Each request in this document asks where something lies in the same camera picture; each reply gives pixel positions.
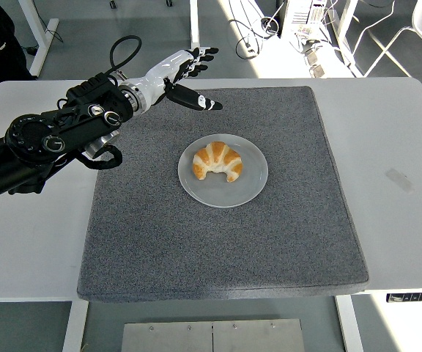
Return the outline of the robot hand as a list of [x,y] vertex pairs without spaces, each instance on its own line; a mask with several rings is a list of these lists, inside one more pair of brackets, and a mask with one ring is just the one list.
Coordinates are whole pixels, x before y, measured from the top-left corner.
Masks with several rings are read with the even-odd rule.
[[168,98],[174,103],[197,111],[221,110],[221,103],[179,84],[179,81],[196,77],[205,71],[205,62],[212,61],[217,53],[218,49],[212,47],[180,50],[156,64],[135,83],[144,94],[147,107]]

